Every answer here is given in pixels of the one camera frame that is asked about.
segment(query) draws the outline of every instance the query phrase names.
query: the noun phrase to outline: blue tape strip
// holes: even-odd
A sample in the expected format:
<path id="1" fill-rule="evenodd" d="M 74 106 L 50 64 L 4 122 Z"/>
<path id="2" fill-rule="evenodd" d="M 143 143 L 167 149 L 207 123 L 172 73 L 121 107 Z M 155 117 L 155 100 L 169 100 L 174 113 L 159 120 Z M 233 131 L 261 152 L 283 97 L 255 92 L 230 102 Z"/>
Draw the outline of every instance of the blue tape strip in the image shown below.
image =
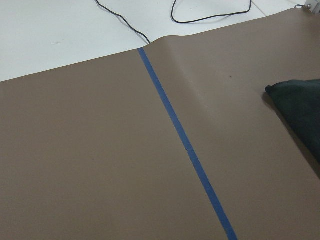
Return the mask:
<path id="1" fill-rule="evenodd" d="M 198 177 L 201 180 L 201 183 L 206 191 L 206 194 L 208 195 L 208 197 L 210 199 L 210 202 L 215 210 L 215 213 L 217 214 L 217 216 L 220 220 L 220 223 L 222 224 L 222 226 L 224 228 L 224 231 L 225 231 L 228 239 L 229 240 L 237 240 L 236 233 L 235 233 L 234 229 L 232 228 L 231 223 L 229 222 L 227 215 L 225 214 L 225 211 L 224 211 L 224 209 L 218 199 L 218 196 L 217 196 L 215 190 L 213 189 L 213 187 L 211 186 L 211 184 L 209 182 L 209 179 L 206 175 L 206 172 L 203 169 L 203 167 L 198 159 L 198 156 L 197 156 L 194 148 L 192 147 L 191 142 L 189 141 L 189 138 L 188 138 L 181 122 L 179 121 L 178 116 L 177 116 L 174 108 L 172 107 L 172 105 L 169 101 L 167 94 L 166 94 L 164 88 L 162 87 L 162 85 L 158 79 L 158 76 L 149 61 L 145 50 L 143 48 L 139 48 L 138 52 L 142 58 L 142 61 L 145 65 L 147 71 L 149 72 L 149 75 L 153 81 L 153 84 L 154 84 L 156 90 L 158 91 L 158 94 L 160 95 L 160 98 L 163 102 L 163 105 L 165 106 L 165 109 L 167 110 L 167 112 L 171 118 L 171 121 L 173 122 L 174 127 L 180 136 L 180 139 L 181 139 L 181 141 L 182 141 L 182 143 L 183 143 L 183 145 L 189 155 L 189 158 L 194 166 L 194 169 L 196 170 L 196 173 L 198 174 Z"/>

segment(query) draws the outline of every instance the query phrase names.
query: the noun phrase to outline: black cloth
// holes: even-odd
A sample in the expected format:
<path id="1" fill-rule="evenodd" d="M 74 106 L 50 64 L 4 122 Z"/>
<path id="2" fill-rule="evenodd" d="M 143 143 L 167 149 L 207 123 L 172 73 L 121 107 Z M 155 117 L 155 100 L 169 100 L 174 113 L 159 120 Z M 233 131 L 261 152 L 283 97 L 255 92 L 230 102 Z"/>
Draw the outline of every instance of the black cloth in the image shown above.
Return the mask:
<path id="1" fill-rule="evenodd" d="M 267 86 L 265 91 L 320 163 L 320 79 L 280 82 Z"/>

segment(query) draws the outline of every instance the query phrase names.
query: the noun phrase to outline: metal object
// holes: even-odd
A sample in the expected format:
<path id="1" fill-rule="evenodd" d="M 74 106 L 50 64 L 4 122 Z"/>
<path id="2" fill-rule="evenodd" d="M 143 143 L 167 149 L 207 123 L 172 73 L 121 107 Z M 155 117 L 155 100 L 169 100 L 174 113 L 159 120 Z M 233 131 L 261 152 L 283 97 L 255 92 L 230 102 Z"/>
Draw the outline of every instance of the metal object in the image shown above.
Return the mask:
<path id="1" fill-rule="evenodd" d="M 313 14 L 320 14 L 320 0 L 306 0 L 304 5 Z"/>

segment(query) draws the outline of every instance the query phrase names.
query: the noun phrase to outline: white table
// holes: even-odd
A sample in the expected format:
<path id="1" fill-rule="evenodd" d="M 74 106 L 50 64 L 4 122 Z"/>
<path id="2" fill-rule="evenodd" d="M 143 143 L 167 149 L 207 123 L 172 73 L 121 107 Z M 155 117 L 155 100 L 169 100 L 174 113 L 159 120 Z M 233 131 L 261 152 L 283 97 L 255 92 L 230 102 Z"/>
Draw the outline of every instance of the white table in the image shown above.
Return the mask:
<path id="1" fill-rule="evenodd" d="M 173 0 L 100 0 L 151 42 L 263 18 L 305 0 L 254 0 L 246 14 L 177 24 Z M 249 0 L 178 0 L 181 21 L 247 10 Z M 0 82 L 143 47 L 146 43 L 94 0 L 0 0 Z"/>

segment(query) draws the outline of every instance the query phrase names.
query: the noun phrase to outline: cord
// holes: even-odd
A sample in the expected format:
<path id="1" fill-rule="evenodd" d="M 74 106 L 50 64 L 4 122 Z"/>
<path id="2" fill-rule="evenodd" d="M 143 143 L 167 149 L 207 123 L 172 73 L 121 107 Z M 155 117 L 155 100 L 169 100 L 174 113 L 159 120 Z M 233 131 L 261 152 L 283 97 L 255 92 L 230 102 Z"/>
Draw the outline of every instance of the cord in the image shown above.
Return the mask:
<path id="1" fill-rule="evenodd" d="M 172 19 L 172 21 L 174 21 L 177 24 L 190 24 L 190 23 L 195 23 L 195 22 L 199 22 L 199 21 L 206 20 L 206 19 L 212 19 L 212 18 L 216 18 L 216 17 L 225 17 L 225 16 L 232 16 L 232 15 L 238 15 L 238 14 L 246 14 L 251 10 L 251 5 L 252 5 L 252 0 L 250 0 L 249 9 L 247 11 L 239 11 L 239 12 L 233 12 L 233 13 L 227 13 L 227 14 L 218 14 L 218 15 L 208 16 L 208 17 L 204 17 L 204 18 L 200 18 L 200 19 L 196 19 L 196 20 L 191 20 L 191 21 L 178 21 L 174 18 L 174 8 L 176 5 L 176 2 L 177 2 L 177 0 L 174 0 L 174 3 L 172 5 L 171 19 Z"/>
<path id="2" fill-rule="evenodd" d="M 119 18 L 121 18 L 121 19 L 128 25 L 128 27 L 129 27 L 132 31 L 134 31 L 135 33 L 140 34 L 141 36 L 143 36 L 143 37 L 145 38 L 145 40 L 147 41 L 148 44 L 151 43 L 150 40 L 147 38 L 146 35 L 144 35 L 144 34 L 143 34 L 142 32 L 140 32 L 140 31 L 134 29 L 134 28 L 129 24 L 129 22 L 128 22 L 122 15 L 120 15 L 120 14 L 118 14 L 118 13 L 115 13 L 114 11 L 111 11 L 110 9 L 108 9 L 108 8 L 106 8 L 105 6 L 101 5 L 98 0 L 95 0 L 95 2 L 96 2 L 96 4 L 99 5 L 99 7 L 103 8 L 103 9 L 107 10 L 109 13 L 111 13 L 111 14 L 119 17 Z"/>

